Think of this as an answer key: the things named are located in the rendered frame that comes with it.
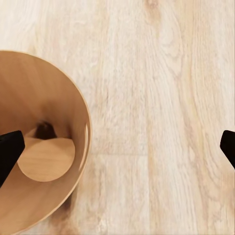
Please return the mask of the trash can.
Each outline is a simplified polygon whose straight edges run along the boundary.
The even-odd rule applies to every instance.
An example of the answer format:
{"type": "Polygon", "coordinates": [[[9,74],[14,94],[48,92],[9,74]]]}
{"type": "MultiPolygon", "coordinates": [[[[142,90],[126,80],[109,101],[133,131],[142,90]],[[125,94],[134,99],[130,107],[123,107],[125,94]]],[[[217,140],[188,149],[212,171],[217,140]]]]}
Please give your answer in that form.
{"type": "Polygon", "coordinates": [[[25,149],[0,188],[0,235],[18,235],[70,196],[92,146],[88,104],[72,78],[40,56],[0,49],[0,136],[20,130],[25,149]]]}

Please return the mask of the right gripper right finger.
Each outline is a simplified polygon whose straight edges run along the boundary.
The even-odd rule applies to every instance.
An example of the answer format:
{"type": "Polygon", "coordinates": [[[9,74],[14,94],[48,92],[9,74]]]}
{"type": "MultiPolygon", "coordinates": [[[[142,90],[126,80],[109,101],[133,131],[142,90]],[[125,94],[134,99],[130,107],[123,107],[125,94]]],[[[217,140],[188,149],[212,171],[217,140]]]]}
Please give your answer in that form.
{"type": "Polygon", "coordinates": [[[223,132],[220,148],[235,168],[235,132],[229,130],[223,132]]]}

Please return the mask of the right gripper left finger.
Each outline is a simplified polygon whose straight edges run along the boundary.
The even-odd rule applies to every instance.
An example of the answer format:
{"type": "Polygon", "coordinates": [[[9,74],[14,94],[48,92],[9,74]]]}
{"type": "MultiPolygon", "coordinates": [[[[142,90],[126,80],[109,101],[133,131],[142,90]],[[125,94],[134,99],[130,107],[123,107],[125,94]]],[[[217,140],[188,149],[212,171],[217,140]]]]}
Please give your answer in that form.
{"type": "Polygon", "coordinates": [[[0,136],[0,188],[25,149],[20,130],[0,136]]]}

